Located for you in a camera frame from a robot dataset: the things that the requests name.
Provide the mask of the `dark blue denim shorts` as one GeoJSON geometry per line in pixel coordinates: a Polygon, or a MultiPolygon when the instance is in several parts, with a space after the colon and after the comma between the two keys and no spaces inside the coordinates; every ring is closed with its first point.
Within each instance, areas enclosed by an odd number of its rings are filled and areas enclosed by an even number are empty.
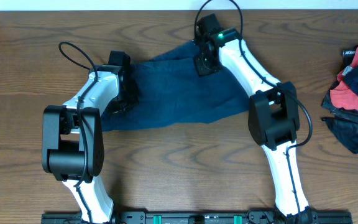
{"type": "Polygon", "coordinates": [[[103,131],[163,128],[175,123],[213,123],[248,111],[249,97],[229,70],[201,77],[187,42],[148,61],[133,63],[130,74],[139,104],[128,112],[101,115],[103,131]]]}

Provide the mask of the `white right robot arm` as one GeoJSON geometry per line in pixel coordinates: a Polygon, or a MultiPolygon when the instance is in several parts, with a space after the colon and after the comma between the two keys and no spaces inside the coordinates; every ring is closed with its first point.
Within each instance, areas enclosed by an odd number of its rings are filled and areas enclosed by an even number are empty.
{"type": "Polygon", "coordinates": [[[275,187],[275,206],[287,223],[307,220],[309,203],[296,162],[300,128],[295,87],[275,78],[252,55],[236,29],[195,31],[200,54],[194,57],[201,76],[228,69],[249,97],[248,127],[267,156],[275,187]]]}

